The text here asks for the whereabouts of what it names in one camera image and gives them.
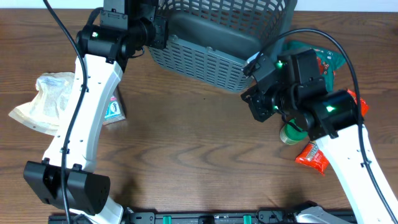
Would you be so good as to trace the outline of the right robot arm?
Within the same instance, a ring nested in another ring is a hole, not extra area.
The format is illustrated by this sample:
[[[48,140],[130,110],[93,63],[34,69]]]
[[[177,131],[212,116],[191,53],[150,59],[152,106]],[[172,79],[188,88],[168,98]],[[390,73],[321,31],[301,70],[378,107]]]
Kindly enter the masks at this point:
[[[397,199],[359,123],[359,100],[327,91],[314,50],[288,50],[276,61],[257,55],[243,70],[256,81],[241,96],[254,119],[292,117],[328,159],[358,223],[397,223]]]

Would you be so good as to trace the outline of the red spaghetti pasta pack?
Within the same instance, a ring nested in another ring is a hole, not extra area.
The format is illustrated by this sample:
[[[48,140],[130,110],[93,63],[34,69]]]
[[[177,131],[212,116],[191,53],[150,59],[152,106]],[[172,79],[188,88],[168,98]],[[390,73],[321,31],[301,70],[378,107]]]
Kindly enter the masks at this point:
[[[356,100],[356,93],[352,90],[347,90],[347,92],[354,98],[354,102],[358,104]],[[365,116],[366,113],[369,111],[369,105],[366,101],[360,98],[361,104],[361,115]],[[299,154],[295,158],[295,162],[301,165],[305,165],[307,167],[314,168],[315,170],[319,171],[322,175],[324,175],[324,171],[330,164],[328,159],[325,157],[324,153],[319,150],[318,145],[315,141],[310,141],[305,146],[301,154]]]

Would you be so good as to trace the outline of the green Nescafe coffee bag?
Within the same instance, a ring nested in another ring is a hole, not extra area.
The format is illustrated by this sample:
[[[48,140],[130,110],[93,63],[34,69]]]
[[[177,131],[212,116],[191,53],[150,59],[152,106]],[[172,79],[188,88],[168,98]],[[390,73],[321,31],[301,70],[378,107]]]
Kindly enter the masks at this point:
[[[290,40],[286,42],[282,49],[293,50],[302,47],[311,48],[316,52],[320,73],[325,78],[326,89],[328,92],[332,92],[336,71],[346,63],[344,56],[341,53],[297,40]]]

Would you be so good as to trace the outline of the Kleenex tissue multipack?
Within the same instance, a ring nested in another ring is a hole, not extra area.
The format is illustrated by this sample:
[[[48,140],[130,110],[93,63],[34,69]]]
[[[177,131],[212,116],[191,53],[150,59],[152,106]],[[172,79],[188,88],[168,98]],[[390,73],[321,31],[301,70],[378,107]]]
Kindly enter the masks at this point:
[[[104,116],[104,121],[103,121],[103,125],[107,125],[107,124],[111,124],[111,123],[115,123],[118,121],[122,121],[126,119],[126,115],[124,112],[124,106],[123,103],[120,99],[119,96],[119,91],[118,89],[115,89],[115,91],[113,92],[105,116]]]

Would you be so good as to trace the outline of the green lidded jar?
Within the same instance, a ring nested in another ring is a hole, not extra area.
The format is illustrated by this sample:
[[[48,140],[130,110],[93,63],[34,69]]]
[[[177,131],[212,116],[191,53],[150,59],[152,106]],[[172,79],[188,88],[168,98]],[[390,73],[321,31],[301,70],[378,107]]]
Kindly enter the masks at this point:
[[[303,141],[308,136],[308,133],[303,131],[297,131],[289,124],[284,124],[280,130],[280,140],[287,145],[295,145],[300,141]]]

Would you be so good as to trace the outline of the grey plastic basket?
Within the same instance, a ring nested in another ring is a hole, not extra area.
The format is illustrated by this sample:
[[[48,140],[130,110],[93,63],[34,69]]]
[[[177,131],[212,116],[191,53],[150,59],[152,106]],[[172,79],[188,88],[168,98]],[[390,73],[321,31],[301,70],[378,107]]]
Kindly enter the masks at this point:
[[[289,30],[297,0],[167,0],[157,13],[168,20],[163,50],[149,48],[161,67],[240,92],[252,78],[242,68],[264,44]]]

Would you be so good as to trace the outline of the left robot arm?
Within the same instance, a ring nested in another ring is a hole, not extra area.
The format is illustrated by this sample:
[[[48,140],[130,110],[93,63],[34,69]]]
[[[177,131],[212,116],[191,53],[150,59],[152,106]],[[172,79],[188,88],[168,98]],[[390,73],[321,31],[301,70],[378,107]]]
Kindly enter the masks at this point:
[[[144,47],[166,46],[168,23],[158,7],[156,0],[105,1],[70,39],[77,58],[67,108],[42,160],[27,162],[23,173],[43,203],[65,211],[67,223],[123,219],[123,207],[109,195],[109,177],[95,173],[98,139],[129,59]]]

